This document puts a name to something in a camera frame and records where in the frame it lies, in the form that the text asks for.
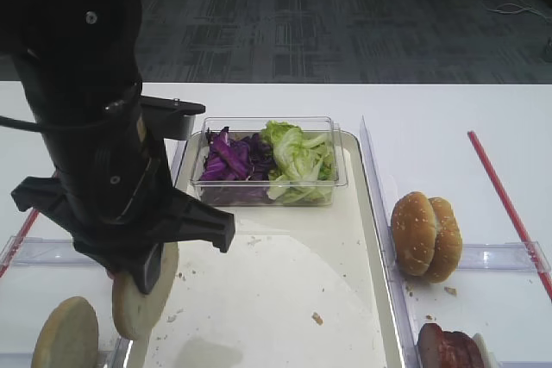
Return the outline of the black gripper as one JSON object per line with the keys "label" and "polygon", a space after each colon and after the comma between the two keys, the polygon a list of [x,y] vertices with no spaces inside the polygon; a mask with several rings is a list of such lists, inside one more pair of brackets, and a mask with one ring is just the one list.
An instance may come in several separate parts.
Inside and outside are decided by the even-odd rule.
{"label": "black gripper", "polygon": [[35,208],[73,238],[75,250],[130,275],[152,292],[165,243],[202,240],[226,253],[233,214],[202,203],[172,183],[165,144],[136,135],[48,134],[50,178],[27,177],[11,192],[20,211]]}

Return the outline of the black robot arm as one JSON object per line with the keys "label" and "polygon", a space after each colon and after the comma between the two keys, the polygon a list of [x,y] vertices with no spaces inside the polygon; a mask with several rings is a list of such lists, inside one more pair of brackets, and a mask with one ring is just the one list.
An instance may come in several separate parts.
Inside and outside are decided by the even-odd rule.
{"label": "black robot arm", "polygon": [[166,140],[186,140],[205,108],[146,97],[135,58],[141,0],[1,0],[1,50],[14,63],[55,173],[11,195],[64,228],[76,251],[149,294],[168,242],[204,240],[221,252],[234,217],[178,190]]}

